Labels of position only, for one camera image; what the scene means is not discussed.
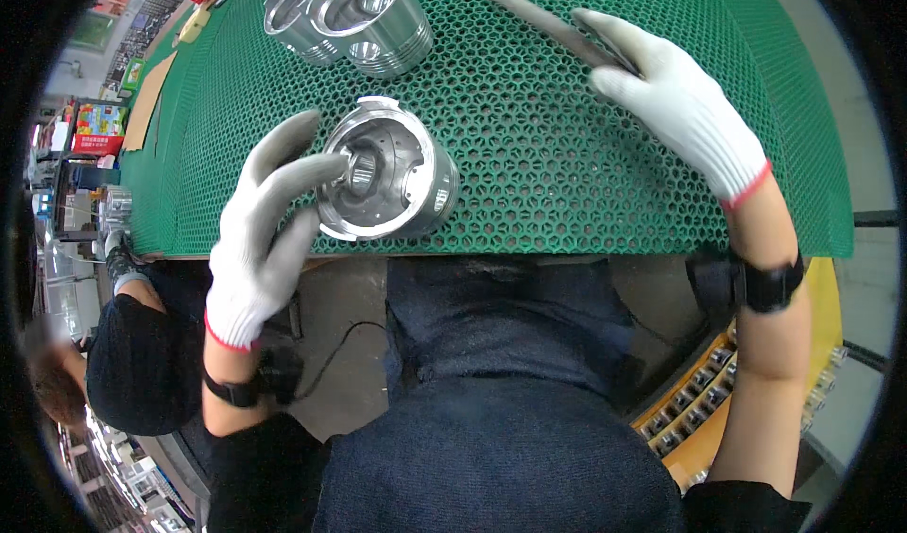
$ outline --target hand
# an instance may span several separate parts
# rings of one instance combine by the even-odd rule
[[[221,213],[221,240],[211,249],[214,281],[205,323],[214,339],[248,351],[265,321],[286,306],[318,233],[318,214],[305,208],[271,244],[280,218],[306,191],[341,176],[346,157],[318,154],[282,164],[308,148],[319,114],[310,110],[274,128],[249,154]]]
[[[658,138],[706,178],[725,207],[739,205],[769,175],[759,139],[715,82],[686,51],[621,19],[573,9],[639,67],[642,78],[599,67],[590,86],[636,114]]]

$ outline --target piston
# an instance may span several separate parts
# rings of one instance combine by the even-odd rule
[[[325,67],[343,56],[312,25],[321,0],[266,0],[265,33],[300,55],[306,62]]]
[[[347,157],[343,176],[317,190],[321,231],[341,240],[421,237],[447,220],[460,173],[414,116],[386,96],[363,96],[325,152]]]
[[[419,0],[323,0],[316,31],[363,74],[393,78],[432,49],[432,27]]]

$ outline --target green honeycomb mat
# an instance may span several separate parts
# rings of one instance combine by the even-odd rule
[[[261,28],[264,1],[227,1],[195,43],[180,45],[160,126],[142,151],[123,156],[138,253],[207,255],[242,163],[267,131],[317,106],[318,149],[370,94],[401,100],[425,122],[460,168],[460,199],[448,223],[422,239],[321,235],[316,253],[659,254],[727,244],[703,179],[629,112],[596,100],[582,63],[492,3],[420,0],[436,44],[419,67],[381,81],[346,60],[314,68],[283,49]],[[572,7],[619,15],[689,51],[761,139],[803,253],[852,254],[840,141],[776,0],[533,1],[565,19]],[[169,54],[162,49],[149,66]]]

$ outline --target coworker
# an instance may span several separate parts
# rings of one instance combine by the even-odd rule
[[[643,75],[602,67],[591,87],[705,178],[754,283],[780,275],[796,285],[785,200],[720,85],[667,40],[574,13]],[[707,482],[684,498],[608,405],[630,323],[606,264],[564,270],[557,283],[560,272],[504,261],[392,260],[387,413],[325,446],[276,413],[255,378],[255,340],[289,300],[317,234],[306,208],[272,244],[291,202],[330,178],[280,164],[309,146],[317,122],[316,111],[299,114],[252,150],[210,255],[202,413],[221,438],[209,531],[798,529],[809,509],[789,501],[809,361],[805,287],[792,298],[747,294],[725,433]],[[406,386],[401,365],[415,373]]]
[[[72,430],[84,427],[87,401],[98,419],[116,429],[168,434],[201,406],[210,276],[184,265],[137,265],[123,237],[113,232],[105,246],[114,297],[93,338],[76,346],[55,335],[47,317],[26,330],[32,388],[47,415]]]

